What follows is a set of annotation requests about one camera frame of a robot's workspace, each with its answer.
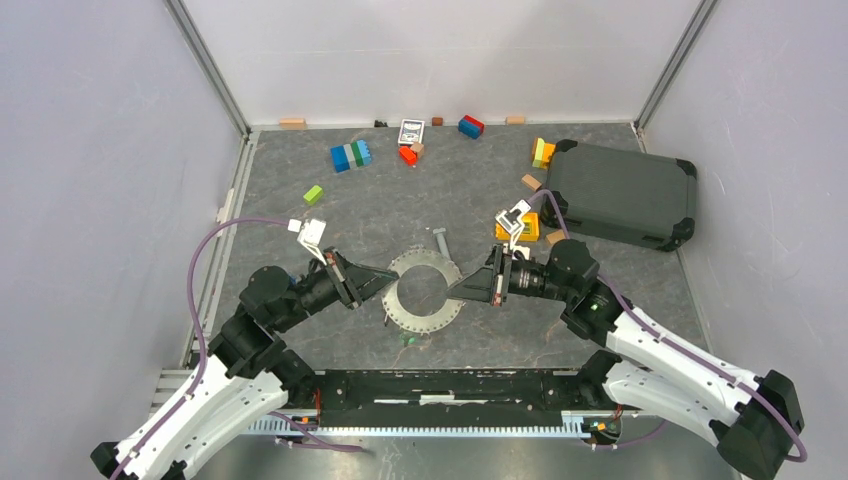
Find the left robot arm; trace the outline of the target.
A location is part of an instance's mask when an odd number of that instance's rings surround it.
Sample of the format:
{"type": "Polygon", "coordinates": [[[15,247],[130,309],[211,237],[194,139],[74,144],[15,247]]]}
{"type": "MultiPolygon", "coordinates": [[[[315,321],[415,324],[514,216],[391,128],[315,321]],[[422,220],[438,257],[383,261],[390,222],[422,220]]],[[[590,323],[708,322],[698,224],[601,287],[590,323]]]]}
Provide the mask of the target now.
{"type": "Polygon", "coordinates": [[[185,383],[126,439],[98,445],[96,470],[107,479],[190,479],[256,420],[313,399],[315,373],[282,334],[334,303],[355,309],[399,278],[333,248],[323,255],[298,280],[278,266],[255,271],[185,383]]]}

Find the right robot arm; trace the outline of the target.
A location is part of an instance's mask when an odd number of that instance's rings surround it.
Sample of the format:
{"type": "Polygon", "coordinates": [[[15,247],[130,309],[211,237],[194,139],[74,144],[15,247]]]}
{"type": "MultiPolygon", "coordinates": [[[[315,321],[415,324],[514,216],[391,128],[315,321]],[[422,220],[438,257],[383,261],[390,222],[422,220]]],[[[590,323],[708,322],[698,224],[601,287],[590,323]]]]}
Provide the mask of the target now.
{"type": "Polygon", "coordinates": [[[448,289],[451,299],[502,305],[509,295],[561,301],[562,321],[600,346],[577,382],[591,408],[610,401],[684,428],[749,479],[773,479],[809,453],[793,382],[764,376],[698,348],[634,306],[600,273],[585,243],[560,240],[546,263],[494,246],[483,266],[448,289]]]}

